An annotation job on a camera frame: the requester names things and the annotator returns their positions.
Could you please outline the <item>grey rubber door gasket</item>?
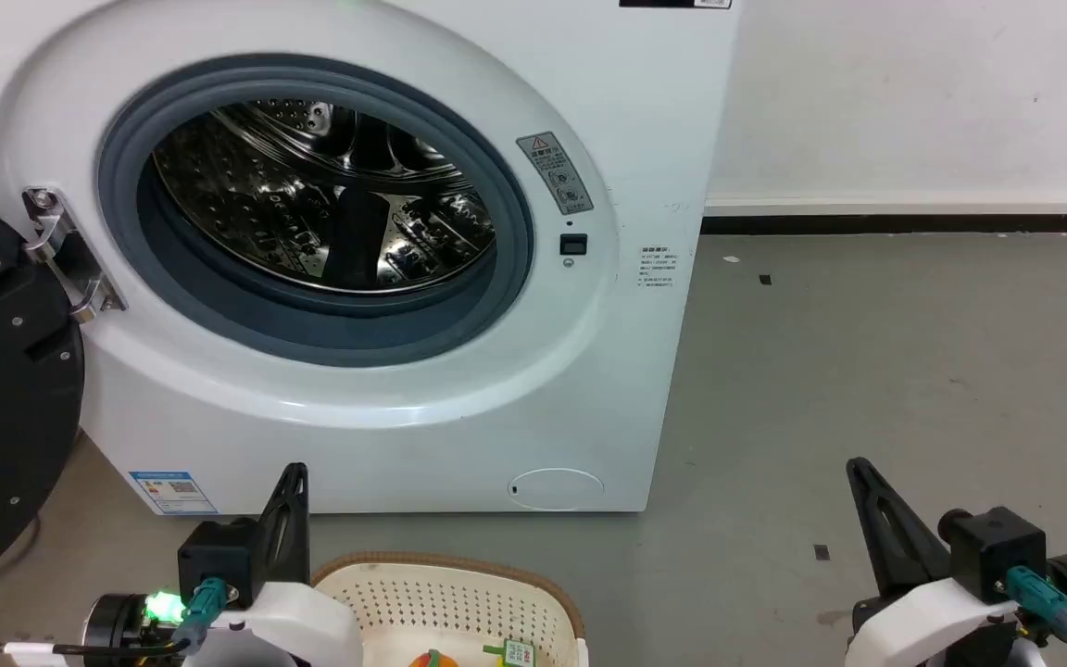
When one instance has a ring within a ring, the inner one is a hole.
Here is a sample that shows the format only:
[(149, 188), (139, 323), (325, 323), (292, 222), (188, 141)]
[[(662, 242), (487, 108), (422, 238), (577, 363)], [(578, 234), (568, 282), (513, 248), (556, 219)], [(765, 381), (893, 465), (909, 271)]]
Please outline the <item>grey rubber door gasket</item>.
[[(205, 111), (268, 98), (365, 111), (439, 148), (482, 195), (496, 229), (491, 253), (427, 290), (344, 296), (280, 282), (221, 252), (168, 198), (152, 152)], [(166, 73), (107, 127), (97, 185), (121, 254), (171, 308), (238, 345), (319, 366), (402, 366), (467, 345), (512, 308), (534, 265), (528, 198), (485, 136), (418, 88), (338, 60), (255, 52)]]

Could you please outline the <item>green toy block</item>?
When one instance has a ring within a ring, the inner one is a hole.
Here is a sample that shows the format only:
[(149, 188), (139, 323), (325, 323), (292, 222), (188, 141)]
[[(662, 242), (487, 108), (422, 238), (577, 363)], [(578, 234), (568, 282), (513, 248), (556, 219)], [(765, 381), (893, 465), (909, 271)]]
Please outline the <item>green toy block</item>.
[(495, 660), (495, 667), (537, 667), (537, 648), (534, 644), (505, 638), (498, 646), (483, 646), (482, 651)]

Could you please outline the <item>black skirting board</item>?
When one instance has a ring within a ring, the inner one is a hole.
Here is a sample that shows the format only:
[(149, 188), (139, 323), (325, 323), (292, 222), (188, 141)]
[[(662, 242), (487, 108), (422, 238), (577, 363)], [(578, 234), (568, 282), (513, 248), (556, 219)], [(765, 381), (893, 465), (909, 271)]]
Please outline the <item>black skirting board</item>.
[(1067, 233), (1067, 215), (707, 216), (706, 235), (863, 235), (864, 233)]

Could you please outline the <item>stainless steel washing machine drum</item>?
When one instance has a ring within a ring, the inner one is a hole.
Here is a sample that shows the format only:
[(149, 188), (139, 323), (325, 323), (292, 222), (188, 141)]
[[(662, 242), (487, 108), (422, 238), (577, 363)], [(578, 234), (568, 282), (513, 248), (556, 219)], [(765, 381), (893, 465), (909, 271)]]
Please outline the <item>stainless steel washing machine drum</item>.
[(152, 164), (200, 236), (306, 290), (414, 293), (474, 269), (496, 243), (482, 195), (449, 157), (335, 104), (214, 108), (162, 138)]

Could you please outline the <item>cream plastic laundry basket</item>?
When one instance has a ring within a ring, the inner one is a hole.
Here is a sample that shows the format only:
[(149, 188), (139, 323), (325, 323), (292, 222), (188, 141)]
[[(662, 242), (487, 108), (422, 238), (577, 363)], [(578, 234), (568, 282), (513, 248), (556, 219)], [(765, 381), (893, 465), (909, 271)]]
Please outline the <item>cream plastic laundry basket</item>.
[(552, 579), (517, 567), (418, 552), (348, 554), (312, 585), (359, 618), (365, 667), (408, 667), (429, 649), (495, 667), (485, 645), (534, 644), (537, 667), (592, 667), (582, 613)]

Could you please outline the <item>round white filter cover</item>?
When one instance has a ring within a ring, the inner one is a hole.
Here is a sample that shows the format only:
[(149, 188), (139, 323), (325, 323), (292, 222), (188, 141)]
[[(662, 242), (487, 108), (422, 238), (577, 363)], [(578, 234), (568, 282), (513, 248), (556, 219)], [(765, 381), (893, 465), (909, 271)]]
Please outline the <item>round white filter cover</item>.
[(590, 472), (536, 469), (508, 482), (508, 498), (530, 511), (589, 511), (604, 501), (605, 486)]

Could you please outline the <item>small printed text label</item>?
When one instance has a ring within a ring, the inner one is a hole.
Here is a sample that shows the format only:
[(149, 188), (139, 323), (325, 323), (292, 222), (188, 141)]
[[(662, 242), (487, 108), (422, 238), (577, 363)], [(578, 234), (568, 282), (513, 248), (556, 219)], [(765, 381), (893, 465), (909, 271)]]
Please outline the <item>small printed text label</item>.
[(636, 266), (636, 287), (670, 288), (676, 283), (679, 254), (664, 245), (644, 245)]

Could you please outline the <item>chrome door hinge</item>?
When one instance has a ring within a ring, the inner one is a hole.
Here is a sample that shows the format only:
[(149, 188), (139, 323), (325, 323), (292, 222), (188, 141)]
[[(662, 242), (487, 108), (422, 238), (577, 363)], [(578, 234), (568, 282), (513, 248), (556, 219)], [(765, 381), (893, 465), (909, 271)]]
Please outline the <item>chrome door hinge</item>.
[(34, 239), (25, 242), (23, 252), (30, 261), (55, 275), (69, 302), (71, 319), (84, 325), (105, 312), (128, 309), (55, 187), (26, 187), (21, 201), (34, 231)]

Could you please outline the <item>black round washer door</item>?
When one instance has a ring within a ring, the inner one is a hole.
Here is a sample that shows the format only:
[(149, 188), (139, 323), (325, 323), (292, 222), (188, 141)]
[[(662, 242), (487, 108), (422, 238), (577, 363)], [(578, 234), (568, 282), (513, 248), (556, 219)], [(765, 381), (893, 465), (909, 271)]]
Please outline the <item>black round washer door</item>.
[(78, 434), (83, 339), (69, 308), (0, 220), (0, 557), (38, 515)]

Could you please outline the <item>grey warning sticker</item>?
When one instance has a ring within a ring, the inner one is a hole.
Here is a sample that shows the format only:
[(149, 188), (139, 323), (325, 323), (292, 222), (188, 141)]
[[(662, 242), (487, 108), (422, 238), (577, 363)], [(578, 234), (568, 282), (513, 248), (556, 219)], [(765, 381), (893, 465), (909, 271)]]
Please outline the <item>grey warning sticker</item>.
[(526, 134), (517, 138), (516, 144), (545, 182), (560, 215), (584, 215), (593, 210), (594, 203), (587, 186), (556, 134)]

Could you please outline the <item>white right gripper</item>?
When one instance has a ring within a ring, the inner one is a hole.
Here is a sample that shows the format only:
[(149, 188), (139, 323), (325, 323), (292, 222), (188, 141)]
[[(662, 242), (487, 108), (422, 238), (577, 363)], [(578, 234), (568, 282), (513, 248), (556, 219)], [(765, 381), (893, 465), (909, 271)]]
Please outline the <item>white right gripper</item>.
[(949, 578), (947, 549), (870, 460), (849, 459), (846, 474), (878, 595), (903, 595), (855, 634), (851, 667), (918, 667), (990, 617), (1019, 609), (1013, 600), (983, 602)]

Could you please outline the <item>blue energy label sticker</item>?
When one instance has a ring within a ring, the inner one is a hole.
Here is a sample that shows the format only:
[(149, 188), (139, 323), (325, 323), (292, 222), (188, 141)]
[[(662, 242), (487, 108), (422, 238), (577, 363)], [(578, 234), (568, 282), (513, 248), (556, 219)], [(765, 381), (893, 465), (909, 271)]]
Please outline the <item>blue energy label sticker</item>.
[(136, 488), (157, 514), (165, 517), (217, 515), (213, 504), (189, 472), (130, 472)]

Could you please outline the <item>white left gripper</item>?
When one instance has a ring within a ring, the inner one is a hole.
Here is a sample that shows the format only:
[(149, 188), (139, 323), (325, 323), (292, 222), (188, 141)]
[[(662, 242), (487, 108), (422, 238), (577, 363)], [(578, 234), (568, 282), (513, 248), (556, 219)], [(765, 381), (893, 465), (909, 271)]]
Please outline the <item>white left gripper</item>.
[(195, 667), (364, 667), (359, 618), (312, 582), (308, 466), (285, 465), (256, 522), (251, 602), (214, 621)]

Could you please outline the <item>white front-load washing machine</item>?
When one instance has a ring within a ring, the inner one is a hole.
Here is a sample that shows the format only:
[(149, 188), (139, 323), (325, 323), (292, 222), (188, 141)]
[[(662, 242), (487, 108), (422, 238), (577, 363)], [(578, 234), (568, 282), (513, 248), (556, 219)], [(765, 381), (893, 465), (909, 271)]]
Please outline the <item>white front-load washing machine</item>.
[[(78, 325), (78, 435), (130, 472), (189, 472), (220, 515), (254, 514), (302, 461), (313, 512), (515, 512), (508, 482), (590, 472), (593, 512), (649, 497), (742, 7), (618, 0), (0, 0), (0, 220), (55, 187), (128, 309)], [(449, 353), (340, 368), (187, 320), (107, 231), (97, 166), (140, 90), (203, 60), (347, 62), (418, 88), (498, 150), (528, 198), (534, 265), (512, 308)], [(517, 138), (553, 132), (594, 203), (560, 215)], [(563, 233), (588, 253), (559, 254)], [(636, 287), (641, 247), (679, 254)]]

